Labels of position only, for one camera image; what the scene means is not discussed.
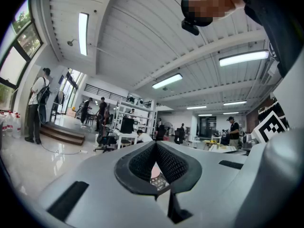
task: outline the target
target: wooden platform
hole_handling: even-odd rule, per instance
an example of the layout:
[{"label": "wooden platform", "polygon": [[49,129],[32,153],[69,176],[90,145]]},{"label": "wooden platform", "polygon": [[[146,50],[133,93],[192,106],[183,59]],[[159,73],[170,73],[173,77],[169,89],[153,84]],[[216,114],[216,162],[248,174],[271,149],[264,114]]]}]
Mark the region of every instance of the wooden platform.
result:
[{"label": "wooden platform", "polygon": [[47,123],[41,125],[40,133],[53,139],[60,140],[62,142],[71,143],[75,145],[82,145],[85,136],[75,131],[71,131],[67,128]]}]

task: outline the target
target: backpack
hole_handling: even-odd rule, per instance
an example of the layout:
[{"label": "backpack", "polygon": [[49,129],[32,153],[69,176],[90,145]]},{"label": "backpack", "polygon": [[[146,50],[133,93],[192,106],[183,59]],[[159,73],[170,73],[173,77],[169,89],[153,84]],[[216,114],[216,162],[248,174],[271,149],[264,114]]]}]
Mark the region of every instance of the backpack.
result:
[{"label": "backpack", "polygon": [[37,94],[38,105],[46,105],[47,101],[48,101],[48,97],[51,93],[50,90],[49,90],[49,83],[46,86],[46,80],[45,80],[44,77],[42,77],[42,78],[44,80],[44,87]]}]

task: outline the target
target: shelving unit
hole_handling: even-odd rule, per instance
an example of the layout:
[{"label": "shelving unit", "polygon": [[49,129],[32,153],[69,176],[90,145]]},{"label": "shelving unit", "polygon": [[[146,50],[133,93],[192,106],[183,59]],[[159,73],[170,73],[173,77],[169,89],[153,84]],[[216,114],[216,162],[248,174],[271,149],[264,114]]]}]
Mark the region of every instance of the shelving unit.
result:
[{"label": "shelving unit", "polygon": [[[137,116],[137,115],[133,115],[133,114],[124,112],[124,111],[121,110],[122,108],[124,108],[124,109],[134,108],[135,110],[137,109],[137,110],[145,111],[145,112],[148,113],[148,117]],[[131,104],[129,102],[125,102],[123,100],[120,100],[120,101],[117,102],[114,115],[116,115],[116,117],[112,121],[111,131],[113,131],[114,129],[117,128],[117,126],[119,124],[119,118],[120,117],[123,117],[123,115],[130,115],[130,116],[133,116],[134,119],[136,119],[136,118],[147,119],[147,123],[146,123],[145,126],[143,126],[143,124],[140,124],[140,122],[139,122],[139,125],[141,126],[140,128],[145,128],[147,130],[148,134],[150,134],[150,133],[153,134],[154,133],[155,125],[156,125],[156,119],[157,119],[157,111],[153,111],[151,109],[147,109],[145,107],[142,107],[142,106],[139,106],[139,105],[134,105],[134,104]]]}]

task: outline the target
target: computer monitor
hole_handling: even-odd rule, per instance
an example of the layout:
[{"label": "computer monitor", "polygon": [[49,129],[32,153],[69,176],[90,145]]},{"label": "computer monitor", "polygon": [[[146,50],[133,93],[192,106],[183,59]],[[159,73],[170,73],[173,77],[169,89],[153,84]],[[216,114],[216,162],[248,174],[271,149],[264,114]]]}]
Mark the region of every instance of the computer monitor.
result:
[{"label": "computer monitor", "polygon": [[120,128],[120,132],[121,133],[132,133],[133,124],[134,124],[134,119],[124,117],[123,121],[122,121],[122,126]]}]

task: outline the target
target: cap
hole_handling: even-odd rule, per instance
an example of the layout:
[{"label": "cap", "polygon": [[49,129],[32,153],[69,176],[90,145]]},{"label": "cap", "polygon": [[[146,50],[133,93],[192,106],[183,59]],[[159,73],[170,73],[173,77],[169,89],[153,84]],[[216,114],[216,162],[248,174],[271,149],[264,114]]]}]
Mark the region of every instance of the cap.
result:
[{"label": "cap", "polygon": [[51,70],[48,67],[44,68],[43,71],[46,73],[47,76],[51,74]]},{"label": "cap", "polygon": [[192,25],[204,27],[213,22],[213,18],[195,17],[194,11],[189,11],[188,0],[181,0],[181,11],[185,16],[185,20]]}]

